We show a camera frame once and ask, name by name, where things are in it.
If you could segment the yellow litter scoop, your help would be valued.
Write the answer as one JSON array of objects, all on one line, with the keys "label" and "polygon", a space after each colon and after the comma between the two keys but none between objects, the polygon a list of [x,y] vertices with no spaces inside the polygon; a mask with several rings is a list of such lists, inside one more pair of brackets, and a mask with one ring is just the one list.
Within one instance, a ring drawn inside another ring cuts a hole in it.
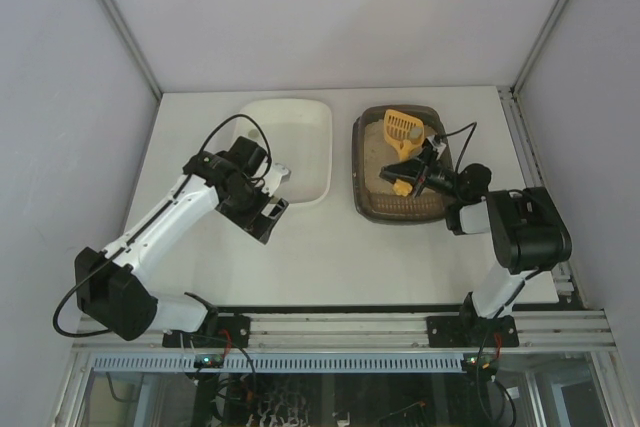
[{"label": "yellow litter scoop", "polygon": [[[413,128],[423,131],[419,139],[409,138],[409,132]],[[396,151],[399,161],[404,162],[421,148],[425,139],[424,124],[417,117],[395,109],[387,109],[384,114],[383,137],[385,142]]]}]

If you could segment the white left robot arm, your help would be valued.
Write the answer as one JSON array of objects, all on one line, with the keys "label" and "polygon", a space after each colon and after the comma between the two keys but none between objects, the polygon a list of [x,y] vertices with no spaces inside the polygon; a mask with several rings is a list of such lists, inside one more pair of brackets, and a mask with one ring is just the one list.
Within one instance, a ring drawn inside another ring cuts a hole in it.
[{"label": "white left robot arm", "polygon": [[289,204],[275,195],[290,171],[258,143],[238,137],[227,151],[193,155],[169,193],[136,225],[75,259],[78,308],[125,341],[149,330],[195,333],[217,309],[193,293],[154,293],[149,283],[169,249],[217,212],[262,244]]}]

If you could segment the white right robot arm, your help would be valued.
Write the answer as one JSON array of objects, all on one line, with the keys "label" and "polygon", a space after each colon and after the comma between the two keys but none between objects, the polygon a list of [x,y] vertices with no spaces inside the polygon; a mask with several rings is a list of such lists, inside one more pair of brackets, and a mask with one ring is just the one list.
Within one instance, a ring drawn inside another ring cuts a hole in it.
[{"label": "white right robot arm", "polygon": [[379,177],[402,194],[416,197],[428,188],[453,199],[445,215],[453,234],[491,236],[495,263],[461,311],[470,319],[508,316],[530,280],[571,256],[569,231],[543,186],[491,190],[488,167],[472,163],[457,172],[428,150],[382,167]]}]

